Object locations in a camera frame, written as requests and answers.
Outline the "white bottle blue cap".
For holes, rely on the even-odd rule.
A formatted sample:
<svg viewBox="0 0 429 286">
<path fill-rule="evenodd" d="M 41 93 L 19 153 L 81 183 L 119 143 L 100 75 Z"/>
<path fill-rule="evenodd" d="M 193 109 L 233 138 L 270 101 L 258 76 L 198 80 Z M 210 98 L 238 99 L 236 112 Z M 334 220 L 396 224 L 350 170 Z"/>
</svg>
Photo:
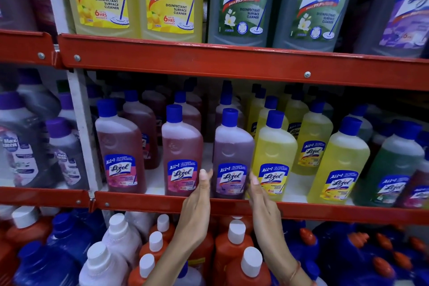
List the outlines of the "white bottle blue cap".
<svg viewBox="0 0 429 286">
<path fill-rule="evenodd" d="M 206 286 L 206 283 L 202 274 L 186 261 L 173 286 Z"/>
</svg>

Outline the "short red shelf beam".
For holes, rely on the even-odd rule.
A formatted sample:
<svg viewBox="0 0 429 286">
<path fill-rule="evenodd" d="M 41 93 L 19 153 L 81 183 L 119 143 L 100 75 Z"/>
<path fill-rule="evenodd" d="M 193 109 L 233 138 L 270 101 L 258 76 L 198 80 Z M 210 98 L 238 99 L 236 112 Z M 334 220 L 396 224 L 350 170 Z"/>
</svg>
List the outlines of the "short red shelf beam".
<svg viewBox="0 0 429 286">
<path fill-rule="evenodd" d="M 56 60 L 50 34 L 0 29 L 0 63 L 55 66 Z"/>
<path fill-rule="evenodd" d="M 86 190 L 0 186 L 0 205 L 91 208 Z"/>
</svg>

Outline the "long red shelf beam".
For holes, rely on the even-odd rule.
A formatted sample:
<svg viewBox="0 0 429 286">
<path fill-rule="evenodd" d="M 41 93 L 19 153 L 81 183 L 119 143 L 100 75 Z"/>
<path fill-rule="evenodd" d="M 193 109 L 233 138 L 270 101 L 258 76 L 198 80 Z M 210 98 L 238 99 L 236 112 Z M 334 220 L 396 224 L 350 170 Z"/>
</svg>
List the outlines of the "long red shelf beam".
<svg viewBox="0 0 429 286">
<path fill-rule="evenodd" d="M 429 92 L 429 60 L 248 46 L 58 36 L 57 69 L 83 68 Z"/>
<path fill-rule="evenodd" d="M 185 197 L 96 191 L 90 210 L 180 213 Z M 247 200 L 211 198 L 211 214 L 217 216 L 250 216 Z M 338 221 L 349 223 L 429 225 L 429 210 L 350 205 L 277 202 L 284 219 Z"/>
</svg>

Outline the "person's left hand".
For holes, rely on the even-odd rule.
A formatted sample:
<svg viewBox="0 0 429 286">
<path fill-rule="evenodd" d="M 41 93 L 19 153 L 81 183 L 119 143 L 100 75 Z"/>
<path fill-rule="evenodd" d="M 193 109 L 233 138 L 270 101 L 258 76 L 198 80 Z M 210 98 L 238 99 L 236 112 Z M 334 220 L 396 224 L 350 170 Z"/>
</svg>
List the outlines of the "person's left hand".
<svg viewBox="0 0 429 286">
<path fill-rule="evenodd" d="M 199 202 L 197 186 L 183 202 L 179 222 L 173 238 L 182 237 L 197 240 L 200 241 L 200 245 L 208 232 L 210 212 L 210 202 Z"/>
</svg>

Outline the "large grey green-label cleaner bottle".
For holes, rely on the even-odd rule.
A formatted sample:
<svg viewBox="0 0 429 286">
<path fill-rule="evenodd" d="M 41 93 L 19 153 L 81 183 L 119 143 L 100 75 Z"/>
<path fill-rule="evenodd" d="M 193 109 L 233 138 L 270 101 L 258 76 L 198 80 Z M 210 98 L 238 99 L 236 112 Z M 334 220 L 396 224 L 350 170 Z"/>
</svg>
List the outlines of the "large grey green-label cleaner bottle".
<svg viewBox="0 0 429 286">
<path fill-rule="evenodd" d="M 273 0 L 210 0 L 208 43 L 266 47 Z"/>
<path fill-rule="evenodd" d="M 349 0 L 282 0 L 272 47 L 333 52 Z"/>
</svg>

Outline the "orange bottle white cap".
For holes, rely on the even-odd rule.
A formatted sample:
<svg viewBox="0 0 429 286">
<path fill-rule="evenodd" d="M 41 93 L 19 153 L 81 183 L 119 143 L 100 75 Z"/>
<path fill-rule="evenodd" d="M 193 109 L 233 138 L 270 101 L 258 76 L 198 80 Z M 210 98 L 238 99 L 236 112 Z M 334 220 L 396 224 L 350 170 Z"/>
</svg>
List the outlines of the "orange bottle white cap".
<svg viewBox="0 0 429 286">
<path fill-rule="evenodd" d="M 52 232 L 52 219 L 39 215 L 34 206 L 21 206 L 12 213 L 13 225 L 7 230 L 5 239 L 15 248 L 22 248 L 32 241 L 46 244 Z"/>
</svg>

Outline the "group of small yellow bottles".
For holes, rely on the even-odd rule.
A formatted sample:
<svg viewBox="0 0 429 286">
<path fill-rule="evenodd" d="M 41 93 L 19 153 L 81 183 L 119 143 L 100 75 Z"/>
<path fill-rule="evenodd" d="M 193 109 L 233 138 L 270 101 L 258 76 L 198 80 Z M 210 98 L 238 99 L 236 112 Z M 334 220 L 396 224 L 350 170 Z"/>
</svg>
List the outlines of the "group of small yellow bottles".
<svg viewBox="0 0 429 286">
<path fill-rule="evenodd" d="M 289 131 L 282 129 L 285 112 L 268 112 L 251 172 L 272 200 L 282 200 L 290 173 L 314 176 L 308 203 L 344 204 L 355 186 L 370 155 L 367 143 L 357 136 L 362 121 L 346 116 L 332 134 L 324 106 L 323 98 L 314 99 L 302 121 L 291 123 Z"/>
</svg>

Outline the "person's right forearm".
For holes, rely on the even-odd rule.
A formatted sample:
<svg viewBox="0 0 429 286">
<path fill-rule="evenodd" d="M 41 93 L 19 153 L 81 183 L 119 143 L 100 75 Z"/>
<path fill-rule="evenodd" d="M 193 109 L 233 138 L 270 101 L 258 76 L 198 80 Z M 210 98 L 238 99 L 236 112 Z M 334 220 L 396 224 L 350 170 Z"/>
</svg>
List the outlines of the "person's right forearm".
<svg viewBox="0 0 429 286">
<path fill-rule="evenodd" d="M 314 281 L 308 276 L 301 267 L 301 263 L 297 261 L 292 265 L 283 278 L 284 286 L 314 286 Z"/>
</svg>

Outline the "large grey purple-label cleaner bottle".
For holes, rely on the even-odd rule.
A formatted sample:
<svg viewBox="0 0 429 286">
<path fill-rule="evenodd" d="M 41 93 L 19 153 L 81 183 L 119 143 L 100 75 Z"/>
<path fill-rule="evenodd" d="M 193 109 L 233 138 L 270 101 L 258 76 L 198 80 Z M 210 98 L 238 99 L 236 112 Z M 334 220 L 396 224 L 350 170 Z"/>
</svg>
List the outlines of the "large grey purple-label cleaner bottle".
<svg viewBox="0 0 429 286">
<path fill-rule="evenodd" d="M 420 58 L 429 41 L 429 0 L 373 0 L 356 54 Z"/>
</svg>

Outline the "person's left forearm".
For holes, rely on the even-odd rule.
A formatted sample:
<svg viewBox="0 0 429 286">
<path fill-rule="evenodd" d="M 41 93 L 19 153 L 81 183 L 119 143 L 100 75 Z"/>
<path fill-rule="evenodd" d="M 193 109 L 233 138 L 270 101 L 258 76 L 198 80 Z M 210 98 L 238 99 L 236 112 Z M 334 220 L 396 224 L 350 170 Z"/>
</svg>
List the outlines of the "person's left forearm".
<svg viewBox="0 0 429 286">
<path fill-rule="evenodd" d="M 142 286 L 173 286 L 200 241 L 174 238 Z"/>
</svg>

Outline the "green cleaner bottle blue cap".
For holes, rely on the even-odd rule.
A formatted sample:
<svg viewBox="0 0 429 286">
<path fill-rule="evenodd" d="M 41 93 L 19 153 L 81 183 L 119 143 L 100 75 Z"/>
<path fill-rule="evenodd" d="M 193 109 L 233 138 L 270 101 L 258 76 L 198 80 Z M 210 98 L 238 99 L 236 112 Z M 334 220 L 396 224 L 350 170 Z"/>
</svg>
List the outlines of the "green cleaner bottle blue cap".
<svg viewBox="0 0 429 286">
<path fill-rule="evenodd" d="M 380 147 L 352 197 L 356 206 L 393 207 L 415 173 L 425 152 L 416 139 L 422 131 L 414 121 L 395 120 L 393 134 Z"/>
<path fill-rule="evenodd" d="M 368 108 L 368 104 L 358 104 L 347 115 L 349 117 L 353 117 L 362 121 L 357 136 L 361 138 L 363 141 L 365 141 L 366 143 L 370 141 L 373 134 L 372 124 L 364 117 L 367 112 L 367 108 Z"/>
</svg>

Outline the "cluster of blue orange-capped bottles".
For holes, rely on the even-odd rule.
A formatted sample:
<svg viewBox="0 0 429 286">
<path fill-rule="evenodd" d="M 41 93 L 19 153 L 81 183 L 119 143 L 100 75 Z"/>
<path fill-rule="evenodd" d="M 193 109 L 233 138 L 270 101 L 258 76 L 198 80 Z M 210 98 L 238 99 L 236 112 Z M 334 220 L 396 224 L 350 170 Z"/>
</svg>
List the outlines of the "cluster of blue orange-capped bottles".
<svg viewBox="0 0 429 286">
<path fill-rule="evenodd" d="M 429 286 L 429 246 L 398 225 L 283 219 L 292 256 L 316 286 Z"/>
</svg>

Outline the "grey bottle purple cap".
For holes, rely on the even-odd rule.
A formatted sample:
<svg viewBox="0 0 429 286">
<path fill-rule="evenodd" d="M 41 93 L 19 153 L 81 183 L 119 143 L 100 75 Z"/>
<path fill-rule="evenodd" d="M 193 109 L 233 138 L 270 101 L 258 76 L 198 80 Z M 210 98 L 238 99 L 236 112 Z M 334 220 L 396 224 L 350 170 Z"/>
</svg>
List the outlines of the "grey bottle purple cap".
<svg viewBox="0 0 429 286">
<path fill-rule="evenodd" d="M 81 143 L 73 133 L 71 124 L 63 117 L 56 117 L 46 120 L 45 125 L 68 188 L 88 191 L 90 188 Z"/>
<path fill-rule="evenodd" d="M 71 125 L 72 133 L 80 139 L 71 93 L 59 93 L 58 96 L 61 103 L 61 110 L 58 117 L 65 118 Z"/>
<path fill-rule="evenodd" d="M 54 188 L 57 184 L 41 123 L 18 92 L 0 93 L 0 143 L 16 187 Z"/>
<path fill-rule="evenodd" d="M 51 120 L 61 111 L 59 99 L 46 88 L 35 68 L 18 69 L 19 85 L 17 92 L 23 98 L 26 107 L 41 120 Z"/>
</svg>

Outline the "purple cleaner bottle blue cap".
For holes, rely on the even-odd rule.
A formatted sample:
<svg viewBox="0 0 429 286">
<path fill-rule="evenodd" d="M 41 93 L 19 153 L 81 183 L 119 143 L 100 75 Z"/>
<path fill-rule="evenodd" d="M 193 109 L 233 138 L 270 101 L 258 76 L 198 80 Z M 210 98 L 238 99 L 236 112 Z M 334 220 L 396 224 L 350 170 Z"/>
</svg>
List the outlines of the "purple cleaner bottle blue cap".
<svg viewBox="0 0 429 286">
<path fill-rule="evenodd" d="M 234 108 L 238 110 L 239 115 L 237 126 L 244 129 L 244 113 L 242 112 L 241 105 L 233 101 L 232 92 L 222 92 L 221 94 L 220 103 L 217 105 L 215 110 L 215 129 L 222 123 L 222 115 L 225 108 Z"/>
<path fill-rule="evenodd" d="M 250 133 L 238 127 L 239 111 L 225 108 L 221 125 L 215 131 L 212 197 L 243 199 L 255 148 Z"/>
<path fill-rule="evenodd" d="M 232 81 L 230 81 L 230 80 L 224 80 L 223 81 L 221 96 L 223 96 L 224 94 L 231 94 L 231 96 L 232 96 L 232 100 L 231 100 L 232 104 L 235 105 L 235 106 L 241 106 L 239 98 L 233 95 Z"/>
</svg>

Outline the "cluster of orange white-capped bottles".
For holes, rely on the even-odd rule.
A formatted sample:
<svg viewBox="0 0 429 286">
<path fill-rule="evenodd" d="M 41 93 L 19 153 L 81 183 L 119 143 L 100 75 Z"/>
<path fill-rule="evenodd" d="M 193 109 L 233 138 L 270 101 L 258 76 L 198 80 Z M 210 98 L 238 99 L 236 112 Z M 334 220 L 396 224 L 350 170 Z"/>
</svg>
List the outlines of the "cluster of orange white-capped bottles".
<svg viewBox="0 0 429 286">
<path fill-rule="evenodd" d="M 145 282 L 156 263 L 167 248 L 164 241 L 164 230 L 172 238 L 169 217 L 159 216 L 158 226 L 150 234 L 149 241 L 139 252 L 139 265 L 134 268 L 127 281 L 127 286 L 146 286 Z M 239 219 L 229 223 L 228 232 L 220 234 L 215 240 L 202 242 L 202 248 L 209 250 L 215 247 L 212 286 L 271 286 L 271 275 L 263 262 L 261 252 L 255 248 L 253 241 L 246 234 L 246 225 Z"/>
</svg>

